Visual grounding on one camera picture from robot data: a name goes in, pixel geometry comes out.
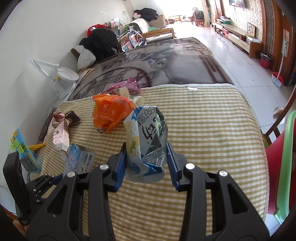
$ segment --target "orange plastic wrapper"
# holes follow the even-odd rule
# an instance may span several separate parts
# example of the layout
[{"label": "orange plastic wrapper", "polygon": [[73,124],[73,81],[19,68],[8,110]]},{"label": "orange plastic wrapper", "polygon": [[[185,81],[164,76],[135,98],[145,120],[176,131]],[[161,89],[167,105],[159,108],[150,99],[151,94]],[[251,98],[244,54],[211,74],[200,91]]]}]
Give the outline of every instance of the orange plastic wrapper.
[{"label": "orange plastic wrapper", "polygon": [[96,103],[92,113],[94,126],[101,134],[112,130],[137,108],[132,101],[123,96],[98,94],[92,99]]}]

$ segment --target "stuffed toy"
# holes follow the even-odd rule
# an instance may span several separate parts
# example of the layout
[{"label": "stuffed toy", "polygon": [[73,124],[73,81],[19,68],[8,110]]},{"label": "stuffed toy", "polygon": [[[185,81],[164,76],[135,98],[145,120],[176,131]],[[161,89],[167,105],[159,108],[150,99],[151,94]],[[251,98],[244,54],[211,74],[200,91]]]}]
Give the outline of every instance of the stuffed toy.
[{"label": "stuffed toy", "polygon": [[134,15],[133,15],[133,17],[132,17],[132,19],[135,20],[135,19],[138,19],[140,17],[141,17],[141,14],[135,12]]}]

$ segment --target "white desk lamp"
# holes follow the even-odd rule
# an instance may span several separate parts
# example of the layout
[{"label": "white desk lamp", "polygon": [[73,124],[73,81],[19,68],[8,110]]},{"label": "white desk lamp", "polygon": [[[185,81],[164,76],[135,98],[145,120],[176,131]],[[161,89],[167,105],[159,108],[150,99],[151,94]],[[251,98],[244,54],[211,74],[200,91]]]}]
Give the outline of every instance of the white desk lamp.
[{"label": "white desk lamp", "polygon": [[53,68],[56,71],[58,77],[73,84],[79,79],[79,76],[76,72],[66,67],[59,67],[59,64],[52,64],[38,59],[32,59],[32,64],[39,70],[41,74],[50,79],[50,84],[58,94],[59,99],[64,99],[71,91],[72,86],[66,89],[59,81],[55,80],[44,69],[42,69],[40,65]]}]

